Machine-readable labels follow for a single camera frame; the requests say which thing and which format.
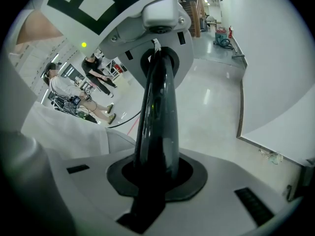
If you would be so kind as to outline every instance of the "woman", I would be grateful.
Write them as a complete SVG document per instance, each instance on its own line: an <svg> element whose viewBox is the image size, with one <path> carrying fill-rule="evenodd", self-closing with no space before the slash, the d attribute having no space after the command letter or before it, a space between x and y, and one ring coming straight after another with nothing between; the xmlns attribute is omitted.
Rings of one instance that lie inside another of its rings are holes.
<svg viewBox="0 0 315 236"><path fill-rule="evenodd" d="M102 111L107 111L107 113L110 113L113 104L109 105L108 107L103 107L93 100L87 101L88 96L83 91L72 85L71 82L66 78L57 76L58 67L59 66L56 63L48 63L45 67L43 80L49 86L50 90L54 91L61 97L70 98L78 96L81 99L79 105L86 107L98 118L107 121L108 124L111 124L115 119L116 114L112 114L111 116L107 117L102 113Z"/></svg>
<svg viewBox="0 0 315 236"><path fill-rule="evenodd" d="M109 95L109 97L113 97L114 95L104 86L101 81L106 84L116 88L117 86L111 81L111 79L107 78L99 69L99 65L101 64L101 60L97 59L94 54L91 57L86 57L82 62L82 68L87 76L87 78L92 81L95 85L97 85L105 94Z"/></svg>

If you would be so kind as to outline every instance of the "black slot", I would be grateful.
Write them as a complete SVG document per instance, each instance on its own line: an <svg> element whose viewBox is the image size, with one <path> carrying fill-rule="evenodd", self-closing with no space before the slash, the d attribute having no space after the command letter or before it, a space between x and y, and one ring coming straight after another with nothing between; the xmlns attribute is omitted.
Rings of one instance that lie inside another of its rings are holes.
<svg viewBox="0 0 315 236"><path fill-rule="evenodd" d="M131 55L130 51L126 51L125 53L127 55L128 60L132 60L133 59L133 56Z"/></svg>
<svg viewBox="0 0 315 236"><path fill-rule="evenodd" d="M234 192L250 213L257 226L265 224L274 216L249 188L239 189Z"/></svg>
<svg viewBox="0 0 315 236"><path fill-rule="evenodd" d="M74 166L74 167L71 167L71 168L67 168L67 171L69 174L72 174L72 173L76 173L76 172L79 172L79 171L85 171L89 169L89 166L83 164L83 165L78 165L78 166Z"/></svg>
<svg viewBox="0 0 315 236"><path fill-rule="evenodd" d="M183 32L182 31L178 32L177 35L178 35L178 39L179 39L180 44L181 45L185 45L186 42L185 42L185 38L184 38Z"/></svg>

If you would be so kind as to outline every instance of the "ceiling light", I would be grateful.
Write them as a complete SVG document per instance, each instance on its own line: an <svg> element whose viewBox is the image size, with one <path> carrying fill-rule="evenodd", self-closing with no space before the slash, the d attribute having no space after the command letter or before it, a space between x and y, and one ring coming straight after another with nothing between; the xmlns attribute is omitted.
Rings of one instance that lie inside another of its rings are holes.
<svg viewBox="0 0 315 236"><path fill-rule="evenodd" d="M51 62L54 62L56 58L58 58L59 54L57 54Z"/></svg>
<svg viewBox="0 0 315 236"><path fill-rule="evenodd" d="M63 66L60 68L60 70L63 69L63 67L64 67L66 64L67 64L67 62L63 64Z"/></svg>
<svg viewBox="0 0 315 236"><path fill-rule="evenodd" d="M70 76L71 75L71 73L74 71L74 69L69 73L69 75L68 76Z"/></svg>
<svg viewBox="0 0 315 236"><path fill-rule="evenodd" d="M45 92L43 98L41 99L40 104L43 104L44 100L47 98L47 94L48 94L48 93L49 93L49 89L46 90L46 92Z"/></svg>
<svg viewBox="0 0 315 236"><path fill-rule="evenodd" d="M73 71L73 67L69 69L69 71L66 73L67 76L69 76L68 74L71 73Z"/></svg>

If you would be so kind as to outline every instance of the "screw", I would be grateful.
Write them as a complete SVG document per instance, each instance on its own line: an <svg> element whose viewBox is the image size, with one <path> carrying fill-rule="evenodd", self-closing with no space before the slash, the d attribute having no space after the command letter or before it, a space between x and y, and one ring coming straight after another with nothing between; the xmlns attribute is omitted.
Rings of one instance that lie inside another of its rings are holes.
<svg viewBox="0 0 315 236"><path fill-rule="evenodd" d="M116 41L117 41L117 37L116 37L116 36L112 36L111 40L112 40L113 42L116 42Z"/></svg>
<svg viewBox="0 0 315 236"><path fill-rule="evenodd" d="M179 20L178 20L178 22L180 23L180 25L184 24L185 18L180 17Z"/></svg>

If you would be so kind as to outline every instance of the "sneaker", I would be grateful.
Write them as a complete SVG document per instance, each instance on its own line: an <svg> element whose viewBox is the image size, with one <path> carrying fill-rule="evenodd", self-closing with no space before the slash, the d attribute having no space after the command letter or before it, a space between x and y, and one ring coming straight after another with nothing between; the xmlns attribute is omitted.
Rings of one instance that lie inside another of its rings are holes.
<svg viewBox="0 0 315 236"><path fill-rule="evenodd" d="M108 124L112 124L113 120L116 118L116 114L113 114L111 116L109 116L110 121L108 122Z"/></svg>
<svg viewBox="0 0 315 236"><path fill-rule="evenodd" d="M107 113L109 114L111 111L112 111L112 108L113 108L114 104L110 104L108 107L108 110L107 110Z"/></svg>

